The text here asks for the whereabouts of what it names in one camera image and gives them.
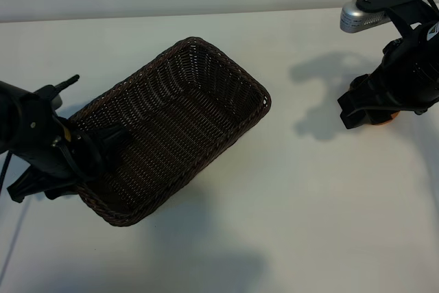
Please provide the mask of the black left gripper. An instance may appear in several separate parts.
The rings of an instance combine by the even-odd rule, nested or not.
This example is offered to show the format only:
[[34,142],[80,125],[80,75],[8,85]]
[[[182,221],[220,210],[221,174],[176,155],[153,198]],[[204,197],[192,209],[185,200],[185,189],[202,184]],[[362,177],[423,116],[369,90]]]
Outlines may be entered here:
[[106,152],[123,147],[124,127],[83,130],[55,114],[6,115],[6,152],[29,163],[7,191],[15,202],[44,193],[49,199],[75,194],[75,186],[99,178]]

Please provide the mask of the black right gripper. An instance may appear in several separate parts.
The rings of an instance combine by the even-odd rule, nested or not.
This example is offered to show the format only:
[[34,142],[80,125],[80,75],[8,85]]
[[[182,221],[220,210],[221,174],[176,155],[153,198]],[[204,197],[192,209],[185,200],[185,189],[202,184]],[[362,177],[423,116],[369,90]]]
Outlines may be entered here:
[[391,122],[394,112],[426,113],[438,103],[438,22],[418,25],[408,35],[388,43],[377,78],[357,76],[349,91],[374,95],[371,105],[355,109],[348,94],[338,100],[340,118],[346,129]]

